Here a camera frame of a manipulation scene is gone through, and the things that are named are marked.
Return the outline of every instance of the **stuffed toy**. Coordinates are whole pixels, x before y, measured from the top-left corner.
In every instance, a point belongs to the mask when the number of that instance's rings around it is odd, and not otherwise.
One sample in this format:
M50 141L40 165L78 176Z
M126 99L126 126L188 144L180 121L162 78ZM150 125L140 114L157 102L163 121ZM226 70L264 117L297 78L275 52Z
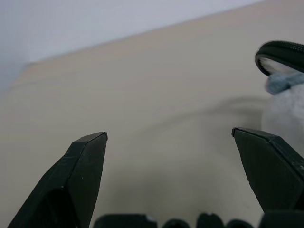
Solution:
M273 95L262 114L262 131L282 137L304 157L304 45L267 42L256 65L268 76L265 89Z

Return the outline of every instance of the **white wall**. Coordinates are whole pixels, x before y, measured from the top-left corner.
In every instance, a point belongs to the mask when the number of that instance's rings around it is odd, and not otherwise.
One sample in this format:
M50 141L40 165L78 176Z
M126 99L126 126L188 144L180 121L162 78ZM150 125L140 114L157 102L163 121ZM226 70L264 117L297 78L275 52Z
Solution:
M32 61L260 0L0 0L0 91Z

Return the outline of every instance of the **beige table surface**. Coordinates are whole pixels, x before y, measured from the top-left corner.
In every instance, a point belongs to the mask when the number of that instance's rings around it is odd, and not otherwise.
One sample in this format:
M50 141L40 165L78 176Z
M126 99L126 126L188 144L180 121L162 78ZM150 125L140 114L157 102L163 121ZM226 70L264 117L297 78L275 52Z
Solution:
M303 9L265 1L28 66L0 98L0 227L72 141L98 131L109 140L92 221L193 225L206 211L256 225L230 133L259 129L270 96L254 54L271 39L304 43Z

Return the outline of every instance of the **black plastic part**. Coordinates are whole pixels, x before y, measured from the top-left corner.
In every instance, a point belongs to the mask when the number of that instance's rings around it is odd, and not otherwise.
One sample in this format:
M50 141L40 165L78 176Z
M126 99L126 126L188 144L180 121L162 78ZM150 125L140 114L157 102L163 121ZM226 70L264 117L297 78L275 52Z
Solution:
M196 228L224 228L224 224L216 214L200 214Z
M107 133L73 142L40 179L9 228L87 228L103 170Z
M190 228L190 226L181 219L171 219L163 225L163 228Z
M303 211L276 211L266 213L259 228L303 228Z
M262 209L304 209L304 159L281 137L234 128L249 184Z
M261 58L268 58L304 73L304 45L274 40L263 44L256 53L256 65L263 74L270 72L261 65Z
M250 225L247 222L241 221L241 220L232 220L227 225L226 228L253 228L252 225Z
M105 215L95 222L94 228L157 228L157 223L143 214Z

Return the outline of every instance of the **gray fabric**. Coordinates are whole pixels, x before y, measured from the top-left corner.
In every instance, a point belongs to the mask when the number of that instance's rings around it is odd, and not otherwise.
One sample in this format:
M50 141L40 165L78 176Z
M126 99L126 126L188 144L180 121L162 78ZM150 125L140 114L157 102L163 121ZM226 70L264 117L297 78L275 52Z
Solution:
M281 136L304 158L304 83L272 96L261 124L262 131Z
M268 77L265 88L267 92L275 95L302 83L304 83L304 73L295 72L288 75L276 73Z

